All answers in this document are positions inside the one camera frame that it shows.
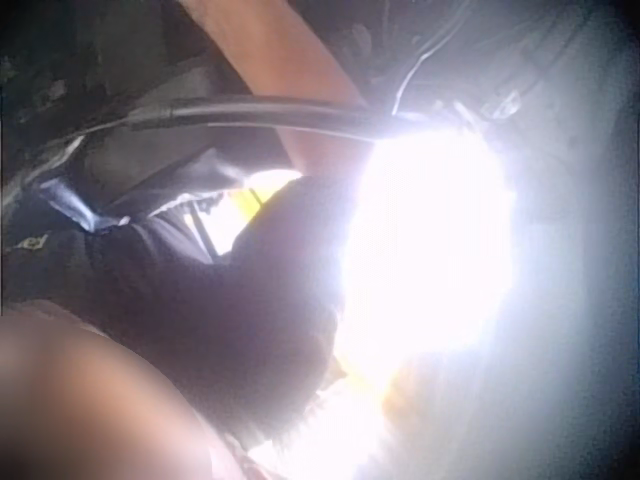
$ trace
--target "black cable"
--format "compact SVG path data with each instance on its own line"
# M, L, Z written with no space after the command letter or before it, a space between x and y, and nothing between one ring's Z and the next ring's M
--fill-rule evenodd
M425 42L414 54L411 61L407 62L407 66L402 69L399 76L401 79L400 85L397 89L394 89L396 93L393 106L391 108L391 113L393 115L398 113L404 92L424 61L444 47L444 45L446 45L455 36L455 34L458 33L460 28L462 28L462 25L464 25L464 22L468 18L471 4L472 0L463 0L456 12L452 15L451 20L427 42Z
M435 122L379 114L363 107L285 98L223 96L214 100L176 100L142 107L126 117L83 129L47 144L117 127L137 130L203 126L290 128L363 141L378 141L433 128Z

